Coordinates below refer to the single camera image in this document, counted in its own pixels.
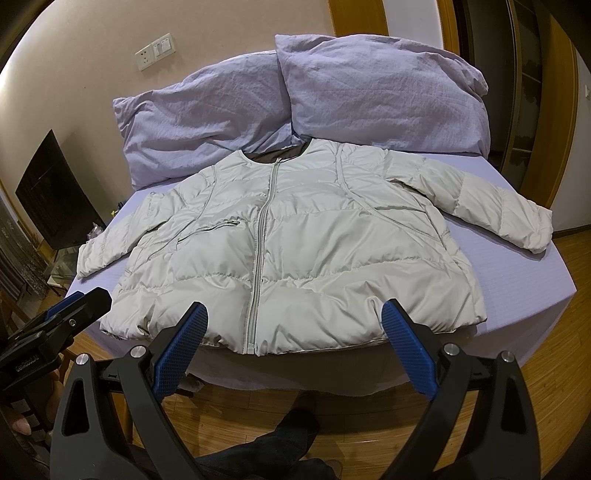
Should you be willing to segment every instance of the wall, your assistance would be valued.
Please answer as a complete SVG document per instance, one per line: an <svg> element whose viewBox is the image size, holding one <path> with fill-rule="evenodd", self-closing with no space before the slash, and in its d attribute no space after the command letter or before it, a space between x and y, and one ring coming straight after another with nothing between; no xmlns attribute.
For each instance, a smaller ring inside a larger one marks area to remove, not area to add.
<svg viewBox="0 0 591 480"><path fill-rule="evenodd" d="M133 53L170 32L177 52L140 72ZM132 193L111 101L202 66L274 48L274 34L333 34L326 0L55 0L0 73L0 179L14 195L53 129L101 217Z"/></svg>
<svg viewBox="0 0 591 480"><path fill-rule="evenodd" d="M443 48L437 0L384 0L384 10L391 36Z"/></svg>
<svg viewBox="0 0 591 480"><path fill-rule="evenodd" d="M577 67L577 121L569 160L552 203L555 231L591 224L591 100L585 98L585 85L591 88L591 73L578 53Z"/></svg>

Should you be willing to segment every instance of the metal screw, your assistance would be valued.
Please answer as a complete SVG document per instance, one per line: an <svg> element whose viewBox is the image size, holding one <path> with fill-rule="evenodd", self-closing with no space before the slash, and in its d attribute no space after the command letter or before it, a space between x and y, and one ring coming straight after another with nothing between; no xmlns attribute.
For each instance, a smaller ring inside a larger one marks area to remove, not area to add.
<svg viewBox="0 0 591 480"><path fill-rule="evenodd" d="M458 347L455 343L446 343L443 346L443 351L449 356L456 356L460 353L460 347Z"/></svg>
<svg viewBox="0 0 591 480"><path fill-rule="evenodd" d="M78 365L84 365L88 361L89 358L90 357L88 356L88 353L81 353L80 355L78 355L76 357L76 363Z"/></svg>
<svg viewBox="0 0 591 480"><path fill-rule="evenodd" d="M144 356L145 353L146 347L144 347L143 345L137 345L131 349L131 356L134 358L140 358Z"/></svg>
<svg viewBox="0 0 591 480"><path fill-rule="evenodd" d="M510 364L511 362L515 361L515 355L513 355L511 352L505 350L504 352L501 352L501 358L507 362L508 364Z"/></svg>

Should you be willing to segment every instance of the small object on table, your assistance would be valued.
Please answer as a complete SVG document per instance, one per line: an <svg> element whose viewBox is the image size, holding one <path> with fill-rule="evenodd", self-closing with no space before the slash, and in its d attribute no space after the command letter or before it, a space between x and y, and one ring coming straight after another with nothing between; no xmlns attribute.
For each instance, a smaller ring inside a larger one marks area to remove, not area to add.
<svg viewBox="0 0 591 480"><path fill-rule="evenodd" d="M50 287L63 288L68 290L76 278L76 265L78 263L78 250L80 247L67 247L57 251L56 259L50 266L49 280Z"/></svg>

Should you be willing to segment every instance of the pillowcase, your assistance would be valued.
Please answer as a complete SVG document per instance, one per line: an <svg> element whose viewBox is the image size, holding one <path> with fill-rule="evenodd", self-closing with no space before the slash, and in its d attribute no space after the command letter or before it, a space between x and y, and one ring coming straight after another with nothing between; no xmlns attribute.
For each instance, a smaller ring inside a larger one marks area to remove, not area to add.
<svg viewBox="0 0 591 480"><path fill-rule="evenodd" d="M117 98L113 109L136 190L192 175L236 150L299 143L274 51L240 55L161 90Z"/></svg>
<svg viewBox="0 0 591 480"><path fill-rule="evenodd" d="M488 155L488 86L459 56L379 35L276 35L275 46L298 135Z"/></svg>

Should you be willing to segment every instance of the black tv screen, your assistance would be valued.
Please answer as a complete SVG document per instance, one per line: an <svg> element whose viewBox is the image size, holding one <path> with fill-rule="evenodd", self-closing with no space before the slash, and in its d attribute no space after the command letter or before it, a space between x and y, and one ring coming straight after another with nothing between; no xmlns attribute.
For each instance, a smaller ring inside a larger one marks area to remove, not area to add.
<svg viewBox="0 0 591 480"><path fill-rule="evenodd" d="M93 222L105 227L78 185L53 131L25 170L17 197L54 250L85 243Z"/></svg>

